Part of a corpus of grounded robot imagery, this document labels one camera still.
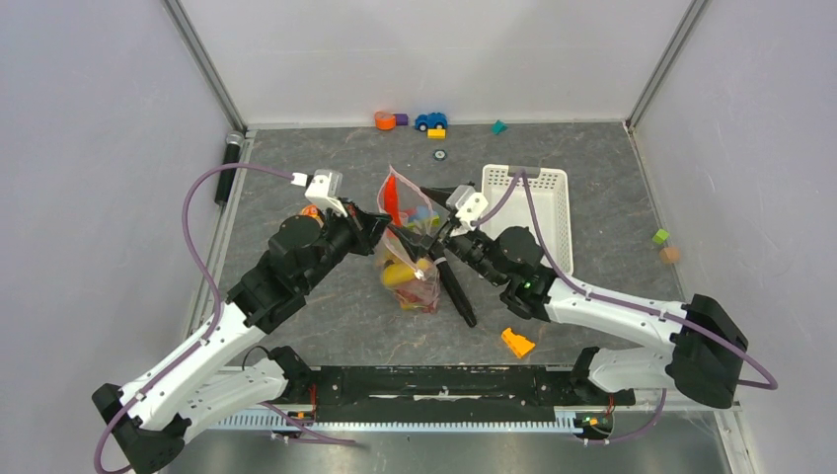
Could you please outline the orange carrot toy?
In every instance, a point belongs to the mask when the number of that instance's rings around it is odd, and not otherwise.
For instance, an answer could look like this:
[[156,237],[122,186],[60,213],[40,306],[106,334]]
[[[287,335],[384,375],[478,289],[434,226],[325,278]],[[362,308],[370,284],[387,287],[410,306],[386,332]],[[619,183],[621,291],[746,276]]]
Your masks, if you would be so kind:
[[401,226],[398,179],[394,175],[390,175],[384,183],[382,202],[384,210],[392,217],[392,223]]

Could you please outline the yellow corn toy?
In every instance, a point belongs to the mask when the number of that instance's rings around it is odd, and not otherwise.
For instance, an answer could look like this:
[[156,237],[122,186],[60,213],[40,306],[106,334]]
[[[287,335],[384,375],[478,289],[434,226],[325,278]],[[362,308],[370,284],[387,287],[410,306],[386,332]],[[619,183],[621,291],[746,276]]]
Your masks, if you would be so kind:
[[405,263],[393,263],[383,269],[381,281],[384,286],[395,288],[411,281],[424,280],[431,269],[432,262],[428,260],[418,261],[416,270]]

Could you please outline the clear polka dot zip bag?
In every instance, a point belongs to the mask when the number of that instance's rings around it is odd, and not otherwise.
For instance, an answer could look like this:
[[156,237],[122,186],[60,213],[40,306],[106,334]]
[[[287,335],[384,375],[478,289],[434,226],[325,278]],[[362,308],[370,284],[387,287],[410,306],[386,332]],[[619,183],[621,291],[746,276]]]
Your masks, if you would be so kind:
[[428,253],[414,248],[440,227],[433,202],[391,167],[378,192],[377,206],[391,218],[375,249],[375,266],[383,286],[403,310],[434,313],[440,296],[439,271]]

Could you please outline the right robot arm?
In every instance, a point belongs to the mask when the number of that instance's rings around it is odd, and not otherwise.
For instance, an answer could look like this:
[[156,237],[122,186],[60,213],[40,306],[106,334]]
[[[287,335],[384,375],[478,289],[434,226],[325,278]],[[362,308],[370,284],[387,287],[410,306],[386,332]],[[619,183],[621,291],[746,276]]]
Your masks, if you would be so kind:
[[412,260],[447,250],[495,286],[522,319],[576,325],[634,343],[628,350],[587,348],[570,377],[572,395],[594,403],[628,389],[675,389],[716,409],[731,407],[748,341],[712,297],[689,302],[644,299],[585,283],[543,265],[545,247],[528,228],[509,226],[491,237],[466,223],[484,197],[470,186],[445,189],[451,215],[434,233],[390,228]]

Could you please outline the multicolour brick stack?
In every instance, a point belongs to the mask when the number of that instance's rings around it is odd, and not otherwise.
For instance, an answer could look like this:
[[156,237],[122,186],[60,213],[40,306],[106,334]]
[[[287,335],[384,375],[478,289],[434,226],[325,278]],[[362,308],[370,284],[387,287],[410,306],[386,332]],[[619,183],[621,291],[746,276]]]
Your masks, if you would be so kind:
[[430,233],[440,226],[437,211],[427,206],[416,206],[399,212],[400,222],[404,227],[416,233]]

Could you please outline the citrus slice toy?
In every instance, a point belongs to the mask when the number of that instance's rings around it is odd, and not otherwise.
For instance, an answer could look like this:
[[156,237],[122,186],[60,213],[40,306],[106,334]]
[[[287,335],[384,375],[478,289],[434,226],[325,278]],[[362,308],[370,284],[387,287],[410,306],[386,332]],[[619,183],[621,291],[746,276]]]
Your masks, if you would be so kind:
[[309,204],[309,205],[303,207],[299,211],[299,214],[304,215],[304,216],[314,217],[314,218],[320,218],[321,217],[319,208],[314,204]]

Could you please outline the yellow brick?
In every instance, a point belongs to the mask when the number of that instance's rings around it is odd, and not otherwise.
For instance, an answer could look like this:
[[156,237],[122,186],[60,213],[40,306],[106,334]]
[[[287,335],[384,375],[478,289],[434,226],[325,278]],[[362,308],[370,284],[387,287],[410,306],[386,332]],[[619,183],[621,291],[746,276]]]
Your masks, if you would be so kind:
[[433,128],[426,132],[429,139],[444,140],[446,138],[446,130],[443,128]]

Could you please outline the black microphone on table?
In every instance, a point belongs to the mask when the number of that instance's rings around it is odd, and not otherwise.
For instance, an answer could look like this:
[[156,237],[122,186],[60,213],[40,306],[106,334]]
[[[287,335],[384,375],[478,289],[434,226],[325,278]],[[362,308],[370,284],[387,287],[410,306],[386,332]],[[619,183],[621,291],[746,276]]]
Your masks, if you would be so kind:
[[475,328],[478,321],[474,313],[473,305],[447,262],[447,259],[445,257],[437,257],[434,259],[434,263],[438,268],[442,286],[450,297],[457,313],[463,318],[469,328]]

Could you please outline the blue toy car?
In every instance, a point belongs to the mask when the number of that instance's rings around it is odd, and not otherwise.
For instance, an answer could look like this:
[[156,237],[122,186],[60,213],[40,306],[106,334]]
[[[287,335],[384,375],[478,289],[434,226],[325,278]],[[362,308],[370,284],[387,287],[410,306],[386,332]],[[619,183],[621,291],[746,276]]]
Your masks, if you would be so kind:
[[416,116],[414,127],[421,132],[429,129],[446,129],[448,127],[447,116],[444,113],[429,113]]

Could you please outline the teal block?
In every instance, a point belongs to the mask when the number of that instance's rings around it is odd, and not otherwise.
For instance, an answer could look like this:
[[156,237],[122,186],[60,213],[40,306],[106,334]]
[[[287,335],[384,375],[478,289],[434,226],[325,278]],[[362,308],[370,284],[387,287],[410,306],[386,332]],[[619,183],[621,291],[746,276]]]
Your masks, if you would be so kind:
[[494,135],[499,135],[507,130],[507,124],[502,120],[497,120],[492,126],[492,133]]

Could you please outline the white perforated basket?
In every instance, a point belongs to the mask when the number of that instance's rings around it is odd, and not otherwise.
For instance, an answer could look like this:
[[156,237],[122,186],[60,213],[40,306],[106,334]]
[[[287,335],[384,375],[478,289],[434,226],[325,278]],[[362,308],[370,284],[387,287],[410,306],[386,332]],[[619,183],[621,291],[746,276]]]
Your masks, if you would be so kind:
[[[483,167],[481,192],[488,199],[489,208],[494,208],[507,191],[512,178],[524,172],[534,203],[544,242],[552,260],[560,270],[570,276],[574,270],[571,209],[568,175],[561,169],[536,168],[488,164]],[[505,228],[526,227],[535,232],[528,200],[521,183],[515,185],[503,207],[492,219],[481,225],[481,229],[492,238]]]

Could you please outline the orange cheese wedge toy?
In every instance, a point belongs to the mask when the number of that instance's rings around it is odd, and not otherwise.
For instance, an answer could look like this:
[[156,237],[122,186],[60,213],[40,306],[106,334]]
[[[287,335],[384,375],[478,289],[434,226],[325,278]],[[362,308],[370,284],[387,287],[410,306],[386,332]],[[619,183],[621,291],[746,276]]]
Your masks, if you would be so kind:
[[500,337],[509,350],[519,359],[528,356],[536,348],[535,343],[514,333],[511,328],[505,328]]

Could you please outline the green cube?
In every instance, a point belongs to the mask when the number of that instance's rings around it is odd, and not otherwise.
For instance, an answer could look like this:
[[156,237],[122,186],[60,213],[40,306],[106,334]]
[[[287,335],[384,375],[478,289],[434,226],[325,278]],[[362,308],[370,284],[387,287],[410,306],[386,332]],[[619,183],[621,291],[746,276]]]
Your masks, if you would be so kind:
[[658,246],[664,246],[670,237],[670,233],[663,229],[659,228],[654,235],[652,236],[652,242]]

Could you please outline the tan wooden cube right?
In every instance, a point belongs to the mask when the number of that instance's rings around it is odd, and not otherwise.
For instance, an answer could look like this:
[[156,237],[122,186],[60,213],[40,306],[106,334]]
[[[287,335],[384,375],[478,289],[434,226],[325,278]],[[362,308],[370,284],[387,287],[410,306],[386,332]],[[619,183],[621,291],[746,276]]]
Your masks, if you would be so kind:
[[667,246],[658,252],[660,260],[666,265],[674,265],[681,259],[681,252],[677,247]]

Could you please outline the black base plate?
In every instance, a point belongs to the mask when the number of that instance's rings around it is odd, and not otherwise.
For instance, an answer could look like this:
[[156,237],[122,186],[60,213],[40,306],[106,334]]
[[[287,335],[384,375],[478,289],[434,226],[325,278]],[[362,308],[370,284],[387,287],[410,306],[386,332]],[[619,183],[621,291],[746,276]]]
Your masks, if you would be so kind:
[[312,406],[319,422],[549,422],[557,407],[635,405],[633,390],[609,394],[576,369],[549,365],[322,365],[289,347],[279,404]]

